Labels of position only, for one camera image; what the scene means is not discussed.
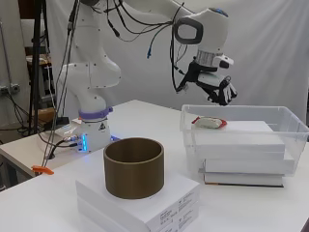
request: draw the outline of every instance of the brown cardboard cylinder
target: brown cardboard cylinder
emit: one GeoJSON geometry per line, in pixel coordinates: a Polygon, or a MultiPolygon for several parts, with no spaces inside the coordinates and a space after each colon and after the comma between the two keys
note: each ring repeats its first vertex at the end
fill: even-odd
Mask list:
{"type": "Polygon", "coordinates": [[[163,146],[147,138],[128,138],[104,149],[106,189],[123,199],[141,199],[164,186],[163,146]]]}

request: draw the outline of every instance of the cable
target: cable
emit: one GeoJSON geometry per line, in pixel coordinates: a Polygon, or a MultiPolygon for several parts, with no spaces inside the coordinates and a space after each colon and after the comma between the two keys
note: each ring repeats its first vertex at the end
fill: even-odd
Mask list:
{"type": "Polygon", "coordinates": [[[58,96],[58,83],[59,83],[60,75],[61,75],[62,69],[63,69],[63,67],[65,65],[65,61],[66,61],[66,57],[67,57],[69,38],[70,38],[70,34],[67,34],[65,53],[64,53],[63,60],[61,62],[61,66],[60,66],[61,69],[59,70],[59,73],[58,73],[58,76],[57,76],[57,80],[56,80],[56,86],[55,86],[56,96],[58,96]]]}
{"type": "MultiPolygon", "coordinates": [[[[147,28],[150,28],[150,27],[151,27],[151,26],[145,27],[141,32],[145,31],[147,28]]],[[[123,41],[123,42],[130,43],[130,42],[135,41],[135,40],[136,40],[137,38],[139,38],[141,35],[142,35],[142,34],[137,35],[137,36],[136,36],[134,39],[132,39],[132,40],[124,40],[124,39],[121,38],[121,37],[119,37],[119,39],[120,39],[121,41],[123,41]]]]}
{"type": "MultiPolygon", "coordinates": [[[[41,141],[43,141],[44,143],[48,144],[48,145],[51,145],[51,146],[56,146],[56,144],[53,144],[53,143],[48,143],[45,139],[42,138],[41,134],[38,133],[38,136],[39,138],[41,139],[41,141]]],[[[68,146],[58,146],[59,148],[69,148],[70,145],[68,146]]]]}
{"type": "Polygon", "coordinates": [[[60,144],[63,144],[65,141],[64,140],[61,140],[61,141],[59,141],[59,142],[57,142],[56,144],[55,144],[55,146],[52,148],[52,150],[51,150],[51,153],[49,153],[49,155],[48,155],[48,157],[47,157],[47,159],[46,159],[46,164],[44,165],[44,166],[46,166],[47,165],[47,161],[50,159],[50,158],[53,158],[55,155],[54,155],[54,152],[56,151],[56,149],[57,149],[57,147],[59,147],[60,146],[60,144]]]}
{"type": "Polygon", "coordinates": [[[184,57],[184,55],[186,54],[186,51],[187,51],[187,45],[186,45],[183,54],[181,55],[181,57],[179,57],[182,46],[183,45],[181,44],[180,48],[178,49],[177,59],[176,59],[176,66],[177,66],[177,63],[182,60],[182,58],[184,57]]]}
{"type": "Polygon", "coordinates": [[[153,39],[151,41],[151,44],[149,45],[149,49],[148,49],[148,52],[147,52],[147,59],[149,59],[151,56],[152,56],[152,49],[153,49],[153,44],[154,44],[154,41],[155,41],[155,38],[157,37],[157,35],[163,31],[166,27],[169,27],[171,26],[172,24],[168,24],[168,25],[165,25],[163,26],[161,29],[159,29],[153,36],[153,39]]]}
{"type": "MultiPolygon", "coordinates": [[[[67,83],[67,78],[68,78],[71,46],[72,46],[72,41],[73,41],[73,37],[74,37],[74,33],[75,33],[76,22],[77,22],[77,19],[78,19],[79,7],[80,7],[80,0],[75,0],[72,13],[70,14],[70,22],[69,22],[69,25],[68,25],[68,36],[70,35],[70,44],[69,44],[69,51],[68,51],[68,57],[67,57],[66,75],[65,75],[62,93],[61,93],[61,96],[60,96],[60,99],[59,99],[59,103],[57,105],[57,109],[56,109],[56,112],[55,112],[55,115],[54,115],[54,118],[53,118],[51,133],[50,133],[50,135],[48,137],[48,141],[47,141],[48,143],[50,143],[50,140],[51,140],[51,143],[53,143],[53,141],[54,141],[55,127],[56,127],[56,122],[57,122],[57,118],[58,118],[58,112],[59,112],[59,109],[60,109],[60,106],[61,106],[61,102],[63,100],[63,95],[64,95],[64,91],[65,91],[66,83],[67,83]]],[[[48,149],[48,145],[49,145],[48,143],[46,144],[46,147],[45,147],[44,156],[43,156],[43,160],[42,160],[42,166],[47,165],[48,159],[46,159],[46,154],[47,154],[47,149],[48,149]]],[[[50,157],[51,151],[52,151],[52,146],[50,146],[50,148],[49,148],[48,157],[50,157]]]]}
{"type": "Polygon", "coordinates": [[[17,112],[18,112],[18,114],[19,114],[19,117],[21,117],[19,110],[20,110],[23,114],[25,114],[26,116],[29,116],[29,113],[28,113],[25,109],[23,109],[22,107],[20,107],[20,106],[14,101],[12,95],[7,94],[6,97],[13,103],[15,109],[17,110],[17,112]]]}
{"type": "MultiPolygon", "coordinates": [[[[175,22],[175,18],[178,14],[178,12],[180,11],[180,9],[182,8],[182,6],[184,5],[184,3],[182,3],[179,8],[177,9],[174,17],[173,17],[173,23],[175,22]]],[[[179,89],[176,87],[176,81],[175,81],[175,72],[174,72],[174,68],[175,68],[175,54],[174,54],[174,41],[175,39],[175,31],[174,28],[172,29],[172,39],[171,39],[171,45],[170,45],[170,59],[171,59],[171,65],[172,65],[172,83],[173,83],[173,87],[175,89],[176,92],[179,92],[179,89]]]]}
{"type": "MultiPolygon", "coordinates": [[[[48,155],[48,158],[46,159],[46,164],[44,166],[47,166],[47,163],[50,159],[53,159],[55,157],[54,153],[56,151],[57,148],[61,147],[60,144],[65,143],[64,140],[61,140],[59,142],[57,142],[54,147],[51,150],[51,153],[48,155]]],[[[68,147],[77,147],[77,143],[71,143],[68,147]]]]}
{"type": "Polygon", "coordinates": [[[63,117],[65,115],[67,91],[68,91],[68,88],[66,88],[66,93],[65,93],[65,97],[64,97],[64,103],[62,104],[62,114],[61,114],[61,117],[63,117]]]}
{"type": "Polygon", "coordinates": [[[131,18],[133,19],[134,21],[140,23],[140,24],[143,24],[143,25],[147,25],[147,26],[157,26],[157,25],[165,25],[165,24],[171,24],[172,21],[166,21],[166,22],[159,22],[159,23],[146,23],[146,22],[142,22],[138,19],[136,19],[135,17],[133,17],[125,8],[124,4],[123,4],[123,1],[122,0],[119,0],[119,5],[123,8],[123,10],[125,11],[125,13],[131,18]]]}
{"type": "Polygon", "coordinates": [[[55,109],[55,108],[56,108],[56,105],[55,105],[55,102],[54,102],[54,96],[53,96],[53,94],[52,94],[52,92],[51,92],[51,78],[50,78],[50,74],[49,74],[49,69],[50,69],[50,67],[49,67],[49,64],[48,64],[47,61],[45,61],[45,63],[46,63],[46,65],[47,65],[47,76],[48,76],[48,90],[49,90],[49,95],[50,95],[50,97],[51,97],[52,106],[53,106],[53,108],[55,109]]]}
{"type": "Polygon", "coordinates": [[[96,8],[96,7],[91,7],[91,9],[95,12],[95,13],[98,13],[98,14],[102,14],[102,12],[99,12],[99,8],[96,8]]]}
{"type": "Polygon", "coordinates": [[[129,33],[131,33],[131,34],[139,35],[139,34],[149,33],[149,32],[152,32],[152,31],[158,29],[158,28],[161,27],[162,25],[164,25],[164,24],[158,24],[155,28],[152,28],[152,29],[150,29],[150,30],[148,30],[148,31],[144,31],[144,32],[133,32],[133,31],[131,31],[130,29],[127,28],[126,23],[125,23],[125,21],[124,21],[124,18],[123,18],[123,16],[122,16],[122,14],[121,14],[121,12],[120,12],[120,10],[119,10],[117,4],[116,4],[116,1],[113,0],[113,2],[114,2],[114,5],[115,5],[117,14],[118,14],[118,16],[119,16],[119,18],[120,18],[120,21],[123,23],[123,26],[126,28],[126,30],[127,30],[129,33]]]}

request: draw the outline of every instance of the white table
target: white table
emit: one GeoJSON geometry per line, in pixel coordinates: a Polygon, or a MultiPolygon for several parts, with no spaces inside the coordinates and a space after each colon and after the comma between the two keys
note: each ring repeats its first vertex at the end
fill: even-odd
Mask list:
{"type": "MultiPolygon", "coordinates": [[[[143,136],[161,142],[166,168],[186,174],[180,115],[177,110],[130,101],[115,107],[109,124],[118,137],[143,136]]],[[[300,231],[309,217],[308,155],[309,146],[284,188],[202,186],[200,216],[186,232],[300,231]]],[[[102,151],[97,151],[56,168],[53,176],[43,175],[1,192],[0,230],[79,231],[75,180],[101,167],[102,151]]]]}

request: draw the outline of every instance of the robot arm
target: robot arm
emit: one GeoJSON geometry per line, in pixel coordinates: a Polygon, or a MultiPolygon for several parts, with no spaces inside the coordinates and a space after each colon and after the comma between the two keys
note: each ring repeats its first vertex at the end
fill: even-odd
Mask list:
{"type": "Polygon", "coordinates": [[[223,54],[229,23],[225,12],[209,8],[195,14],[174,0],[126,0],[126,3],[137,11],[174,19],[176,40],[180,44],[198,45],[197,55],[189,65],[180,86],[176,88],[178,93],[188,88],[187,82],[192,82],[208,94],[209,101],[220,105],[227,105],[237,96],[231,77],[216,74],[219,68],[228,69],[230,65],[234,65],[234,61],[223,54]]]}
{"type": "MultiPolygon", "coordinates": [[[[82,124],[77,132],[80,139],[77,149],[81,152],[95,151],[110,142],[107,115],[111,108],[107,107],[97,89],[115,86],[121,78],[120,68],[108,58],[102,48],[100,33],[103,32],[98,25],[99,17],[92,9],[100,1],[109,1],[108,4],[115,5],[118,10],[116,0],[75,0],[78,7],[72,10],[77,14],[72,21],[75,26],[70,44],[73,44],[74,52],[78,55],[68,59],[60,76],[64,86],[79,101],[82,124]]],[[[203,89],[209,95],[209,100],[221,105],[228,104],[236,97],[236,90],[230,83],[231,77],[216,74],[219,68],[227,69],[233,65],[233,60],[222,52],[228,34],[228,16],[224,12],[206,9],[195,14],[173,0],[126,0],[126,3],[141,12],[171,18],[173,39],[175,36],[181,44],[198,45],[197,55],[189,64],[187,73],[181,72],[172,62],[172,69],[184,74],[181,84],[175,86],[177,92],[185,90],[187,82],[191,82],[203,89]],[[193,38],[187,38],[187,35],[193,35],[193,38]]]]}

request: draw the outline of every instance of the clear plastic bin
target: clear plastic bin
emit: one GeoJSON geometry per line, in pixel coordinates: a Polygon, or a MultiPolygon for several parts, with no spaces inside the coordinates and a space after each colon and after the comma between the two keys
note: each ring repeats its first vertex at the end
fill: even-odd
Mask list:
{"type": "Polygon", "coordinates": [[[308,128],[290,109],[273,106],[184,105],[181,131],[187,154],[187,167],[194,179],[205,171],[207,160],[213,165],[218,164],[219,168],[227,168],[215,171],[211,170],[210,166],[208,168],[211,172],[293,176],[309,135],[308,128]],[[198,129],[192,126],[192,121],[198,116],[219,118],[228,123],[234,121],[234,124],[244,121],[257,126],[254,130],[250,130],[250,127],[225,131],[198,129]],[[265,124],[268,130],[261,129],[261,124],[265,124]],[[292,166],[286,161],[287,157],[293,161],[292,166]],[[231,164],[241,164],[242,167],[240,171],[233,168],[230,170],[229,163],[227,167],[225,163],[220,166],[222,160],[231,164]],[[245,168],[246,161],[250,163],[248,170],[245,168]],[[265,166],[267,171],[260,171],[261,166],[265,166]]]}

